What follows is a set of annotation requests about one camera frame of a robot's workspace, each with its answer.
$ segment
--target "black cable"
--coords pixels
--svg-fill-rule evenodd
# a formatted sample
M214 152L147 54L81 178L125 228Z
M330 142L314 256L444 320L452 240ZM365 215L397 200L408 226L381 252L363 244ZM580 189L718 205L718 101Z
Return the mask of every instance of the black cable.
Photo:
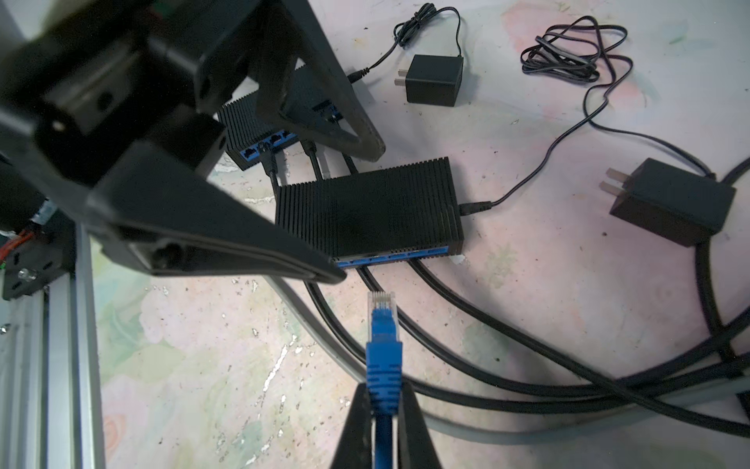
M341 157L343 158L343 162L346 163L346 168L349 169L350 174L359 173L359 171L357 171L357 166L354 165L354 160L352 159L352 157L350 157L346 153L341 153Z
M414 262L412 264L412 267L415 268L415 270L419 270L419 267L424 268L419 262ZM358 269L358 271L360 272L360 276L362 276L363 280L365 280L366 282L368 281L368 277L369 277L370 281L373 283L372 286L370 286L371 289L380 288L380 286L377 285L377 283L375 282L374 278L371 277L371 274L369 273L368 269L360 268ZM436 278L432 277L432 279L435 280L438 284L440 284ZM341 323L333 314L333 311L331 311L330 307L328 306L326 301L323 299L323 296L318 286L312 283L306 283L306 286L310 294L310 297L313 299L313 302L315 303L315 306L318 308L318 311L320 312L324 321L328 324L329 328L331 328L332 332L337 336L337 338L346 346L346 348L354 356L356 356L361 361L364 361L365 360L364 349L362 348L361 345L356 343L356 341L354 341L351 335L349 335L349 333L343 328ZM463 301L463 299L456 296L455 293L453 292L451 293L454 295L455 297L454 299L459 299ZM489 317L483 311L480 311L478 309L476 309L476 311L480 313L480 315ZM746 316L750 317L750 308L748 308L746 313L748 313ZM401 321L401 317L402 316L405 317L405 314L403 314L402 311L399 311L398 314L399 314L399 318ZM554 362L566 367L570 371L573 371L574 373L582 377L585 377L586 379L592 381L593 384L598 384L600 387L603 387L609 390L610 392L618 395L621 399L618 401L617 399L612 399L612 398L599 398L599 399L589 399L586 401L539 402L539 403L528 403L528 402L519 402L519 401L500 401L497 399L489 399L489 398L481 398L478 396L464 395L461 393L449 391L447 389L436 388L435 386L430 386L429 384L423 383L419 380L414 380L412 383L413 386L415 387L415 390L418 390L418 392L424 395L428 395L434 398L439 398L441 400L448 401L448 402L453 402L455 404L462 404L462 405L471 406L471 407L480 407L480 408L490 409L490 410L504 410L508 412L518 412L518 413L593 412L593 411L602 410L602 405L604 406L609 405L610 407L605 407L605 408L611 408L611 406L617 406L617 405L623 404L624 403L623 401L631 401L631 402L641 405L642 407L648 408L658 413L662 413L667 416L671 416L683 422L691 423L692 425L702 426L704 428L709 428L709 429L716 430L716 431L722 431L728 434L735 434L738 436L750 437L750 425L743 425L738 422L732 422L732 421L725 420L725 419L719 419L713 416L707 416L707 415L703 415L700 413L695 413L690 410L682 409L681 407L676 407L673 405L665 404L664 402L661 402L661 401L656 401L654 399L651 399L649 398L649 396L651 396L652 394L649 392L644 392L643 390L641 390L642 393L639 393L632 389L628 389L622 386L621 384L617 383L616 381L610 380L600 375L596 371L593 371L592 369L587 368L586 366L581 365L578 362L575 362L574 360L568 358L566 355L560 352L557 352L551 347L548 347L542 344L541 342L536 341L534 338L531 338L523 334L522 332L517 331L516 329L513 329L512 327L501 323L498 320L494 320L494 321L496 322L494 327L498 329L497 327L500 325L501 327L498 330L506 334L508 337L513 338L514 340L518 341L521 344L524 344L525 346L531 348L537 353L540 353L542 356L545 356L548 359L552 359ZM717 338L723 339L725 338L724 337L725 335L726 333L717 335L716 337L712 337L711 339L708 339L708 341L715 340ZM678 377L678 378L682 380L686 379L685 377Z
M581 21L589 21L592 23L591 26L577 26ZM622 37L615 44L605 47L604 41L602 40L602 31L615 31L622 34ZM596 42L588 41L587 39L576 38L575 36L569 36L565 33L568 31L594 31L596 35ZM545 74L551 75L552 77L560 78L572 83L593 83L599 79L599 72L596 70L596 62L599 59L603 59L607 66L611 76L609 83L602 83L601 85L594 85L587 89L583 96L583 115L584 118L578 123L570 127L567 131L559 135L549 146L547 152L544 154L544 158L541 163L532 171L528 176L519 181L510 191L506 192L501 198L494 201L484 202L473 202L463 203L459 206L460 214L462 216L471 215L484 210L489 210L492 207L498 206L505 202L513 193L523 187L528 181L533 179L539 174L542 169L547 165L547 162L552 155L552 151L560 144L563 139L568 135L572 134L578 128L583 127L586 123L591 124L594 128L600 131L617 132L619 134L635 135L643 137L648 140L652 140L664 147L670 149L673 153L677 154L682 159L686 160L696 168L698 168L703 174L708 177L716 177L708 166L696 158L694 155L686 152L678 146L672 143L662 140L658 137L652 137L646 134L640 134L633 131L624 131L615 128L605 127L604 125L597 124L593 121L593 118L601 113L609 105L609 94L631 73L633 69L633 61L626 56L616 56L608 54L608 52L615 47L623 43L628 36L628 30L618 25L599 25L596 18L591 16L581 17L575 20L569 25L554 25L547 28L547 31L542 37L537 36L535 46L526 48L520 55L521 70L525 74ZM559 47L555 47L552 43L558 39L566 41L582 42L594 47L595 52L589 55L577 56ZM610 59L616 59L624 61L629 65L628 70L621 76L618 77L612 62ZM589 114L587 109L587 100L590 92L593 89L606 88L604 92L602 103Z
M360 362L365 363L365 349L346 331L341 322L336 318L330 307L323 298L317 284L306 283L307 291L320 312L324 322L334 333L341 344ZM670 378L662 383L645 386L641 392L647 395L661 395L694 386L708 380L723 376L728 371L744 369L750 365L750 353L742 355L732 363L721 363L711 365L700 370ZM480 408L484 410L498 410L512 413L534 413L534 414L557 414L557 413L591 413L608 410L628 404L627 401L618 398L595 398L582 401L506 401L502 399L485 398L476 395L466 395L431 386L421 380L404 376L403 380L410 382L416 392L441 401L466 407Z
M318 162L318 147L312 140L302 140L302 151L310 158L310 164L313 165L313 172L315 173L315 179L318 181L323 180L323 173L320 172L320 162Z
M388 52L383 54L382 57L380 57L380 59L378 59L377 62L375 62L371 66L362 68L361 70L357 70L356 72L349 74L349 82L357 82L361 80L362 77L369 74L370 70L382 64L383 61L391 55L391 53L396 49L396 46L406 47L407 44L417 35L419 30L422 29L422 26L429 23L430 20L441 14L443 11L452 11L456 13L456 16L458 17L458 26L456 27L456 47L458 48L458 56L460 57L462 52L461 45L458 43L458 32L461 30L461 14L459 14L458 10L453 7L444 7L438 10L435 8L435 4L425 3L421 8L419 8L419 11L414 13L414 16L410 20L404 21L403 23L398 23L393 28L394 42L391 48L388 49Z
M411 261L410 263L412 264L412 267L415 267L415 270L418 270L418 267L416 267L417 264L422 269L424 269L421 263L417 263L417 262L412 263ZM707 415L703 415L700 413L692 412L690 410L682 409L681 407L676 407L670 404L665 404L664 402L656 401L654 399L646 397L645 395L641 395L638 392L635 392L634 390L629 389L626 386L623 386L622 380L620 381L611 380L603 376L602 374L599 374L598 372L592 370L591 368L585 365L582 365L579 362L576 362L575 360L566 356L564 353L560 353L559 351L553 349L552 347L549 347L546 344L543 344L540 341L515 329L514 327L511 327L508 324L505 324L502 321L495 319L489 314L484 313L483 311L479 310L477 307L469 304L468 302L460 298L458 295L456 295L456 293L448 289L445 285L443 285L440 281L438 281L434 276L432 276L432 274L424 276L423 279L425 279L425 281L427 281L428 283L430 283L429 280L433 280L434 282L430 285L431 287L433 287L433 290L438 292L443 298L447 299L453 305L459 307L460 309L464 310L469 315L480 320L482 323L487 324L488 326L492 327L496 331L513 339L519 344L522 344L523 346L528 347L531 350L534 350L536 353L539 353L543 357L549 360L552 360L558 365L561 365L562 367L567 368L569 371L572 371L574 374L582 377L585 380L590 381L592 384L600 386L601 388L606 389L607 391L615 395L618 395L620 398L626 399L630 402L638 404L641 407L645 407L646 409L652 410L656 413L661 413L662 415L672 417L673 419L677 419L682 422L689 423L691 425L696 425L696 426L708 428L708 429L715 430L715 431L721 431L723 433L733 434L736 436L750 437L750 425L745 425L745 424L738 423L738 422L732 422L730 420L719 419L717 417L707 416ZM742 330L744 330L750 323L750 307L748 307L740 316L735 318L735 320L732 321L732 323L736 323L736 321L740 318L742 318L743 321L740 321L739 323L741 323L744 327L742 327L742 329L740 329L739 331L736 331L737 334L742 332ZM711 341L712 339L717 338L720 335L715 335L712 338L707 339L707 341Z
M750 169L750 158L737 165L721 181L724 184L733 185L742 174ZM719 307L716 305L716 297L713 292L713 282L711 281L711 240L699 243L695 246L695 283L700 298L700 309L703 312L703 318L709 332L714 335L724 329L722 318L719 315ZM737 357L730 343L725 344L717 350L722 362L731 362ZM727 374L727 377L743 376L741 371L733 371ZM737 395L739 404L745 411L745 415L750 419L750 392L744 392Z
M356 173L356 167L353 168L353 171L352 171L352 168L350 168L349 170L352 173ZM434 282L439 282L435 277L432 276L431 272L429 272L422 265L422 263L418 261L414 261L414 264L412 265L412 267L415 269L415 271L417 271L418 274L420 274L420 276L426 275L426 277L423 276L423 279L428 281L427 283L430 286L432 286L432 283ZM360 268L357 270L362 280L371 290L373 291L380 290L380 286L378 285L377 281L374 280L374 278L372 277L368 269ZM477 380L483 381L492 386L496 386L501 389L507 389L507 390L514 391L514 392L520 392L523 394L546 396L546 397L588 397L588 396L596 396L600 394L602 391L601 389L598 389L597 386L593 386L593 385L547 386L547 385L537 385L537 384L531 384L531 383L521 383L521 382L509 380L507 378L499 377L491 373L487 373L486 371L476 368L472 364L466 362L459 356L452 353L450 350L447 350L446 348L444 348L441 344L434 341L425 331L419 328L419 326L417 326L416 323L414 323L414 321L411 320L400 309L398 312L398 318L399 318L399 322L401 326L412 337L414 337L414 339L416 339L420 344L422 344L425 348L427 348L429 351L434 353L440 359L442 359L449 365L453 366L457 370L462 371L464 374L467 374L471 377L474 377ZM637 374L634 377L623 378L622 380L620 380L620 383L623 383L629 386L640 386L643 383L647 383L649 381L656 381L658 379L662 379L663 377L668 376L669 374L679 371L680 369L683 369L686 366L691 365L694 362L697 362L699 359L703 358L705 355L710 353L710 352L707 353L705 351L706 347L701 347L700 345L696 347L695 350L698 352L697 354L693 354L692 356L688 355L687 357L688 358L687 361L689 363L685 361L680 361L679 357L677 357L677 359L665 363L661 368L656 367L656 368L652 368L652 370L647 370L645 372L642 372L640 374L640 378L639 378L639 375Z
M258 144L258 154L260 163L263 165L263 170L268 178L271 180L271 188L274 191L274 197L279 195L279 182L276 179L278 175L278 166L276 163L276 154L274 154L273 148L266 143L261 142Z

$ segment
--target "bolt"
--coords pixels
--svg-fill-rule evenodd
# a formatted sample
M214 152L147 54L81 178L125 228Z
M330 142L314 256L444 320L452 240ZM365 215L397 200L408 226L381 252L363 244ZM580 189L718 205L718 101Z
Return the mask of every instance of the bolt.
M23 281L34 281L37 279L37 271L21 269L18 271L18 279Z

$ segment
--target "painted floor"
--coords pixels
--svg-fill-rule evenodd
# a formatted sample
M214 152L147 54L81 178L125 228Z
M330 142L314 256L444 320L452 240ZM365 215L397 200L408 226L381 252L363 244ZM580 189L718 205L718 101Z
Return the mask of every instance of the painted floor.
M374 62L390 46L393 25L421 5L311 4L347 72ZM392 84L415 53L454 53L455 18L446 16L355 85L388 146L376 164L357 161L360 170L448 156L460 203L498 198L581 118L584 89L523 75L518 54L548 26L583 14L627 27L622 53L636 64L600 122L665 138L720 176L747 157L748 2L467 0L455 6L466 56L456 107L408 104ZM251 89L246 84L235 96ZM340 154L319 153L324 173L346 174ZM609 216L613 198L598 189L607 168L629 172L647 157L681 166L641 141L582 128L507 203L463 219L463 258L426 264L478 307L613 376L662 362L707 336L693 252ZM299 144L280 155L280 166L285 184L314 178ZM241 172L225 158L209 181L273 218L275 201L260 166ZM737 188L724 232L712 244L725 320L750 304L750 178ZM449 306L405 264L373 272L431 335L482 368L533 383L580 382ZM301 284L293 284L306 298ZM364 341L367 294L359 277L322 290ZM94 291L110 469L328 467L356 383L261 277L155 279L111 264L95 246ZM401 338L405 371L416 377L476 395L523 398L464 377L406 333ZM738 352L750 350L750 333L734 344ZM434 413L486 428L523 431L576 421L420 399ZM695 409L743 418L735 398ZM446 468L719 469L747 467L750 457L744 440L663 417L538 446L431 434Z

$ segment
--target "white cable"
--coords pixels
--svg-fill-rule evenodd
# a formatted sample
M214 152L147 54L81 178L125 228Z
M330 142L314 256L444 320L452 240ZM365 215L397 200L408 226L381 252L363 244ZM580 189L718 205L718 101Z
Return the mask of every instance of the white cable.
M267 282L286 303L307 332L320 344L323 350L351 377L359 382L365 381L365 369L362 364L347 352L344 347L331 335L321 323L320 319L307 307L297 293L282 278L267 275ZM718 380L703 386L694 386L673 392L662 398L668 404L680 407L716 401L734 394L750 390L750 376L738 377L733 380ZM428 412L422 412L424 421L429 428L461 440L485 444L517 445L553 443L562 440L593 434L598 431L611 430L625 425L633 425L656 414L650 410L631 405L617 412L609 413L587 422L564 425L556 428L546 428L537 431L500 431L476 428L461 423L452 422Z

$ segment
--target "black power adapter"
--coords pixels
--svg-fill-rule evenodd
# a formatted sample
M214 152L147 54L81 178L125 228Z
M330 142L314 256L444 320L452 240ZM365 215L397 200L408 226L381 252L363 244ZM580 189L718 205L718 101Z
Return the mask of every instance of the black power adapter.
M722 230L737 191L714 179L648 158L633 174L613 169L602 182L616 196L610 214L683 246L695 246Z
M399 70L397 86L406 86L406 100L416 104L450 106L456 104L464 58L461 56L414 56L409 70Z

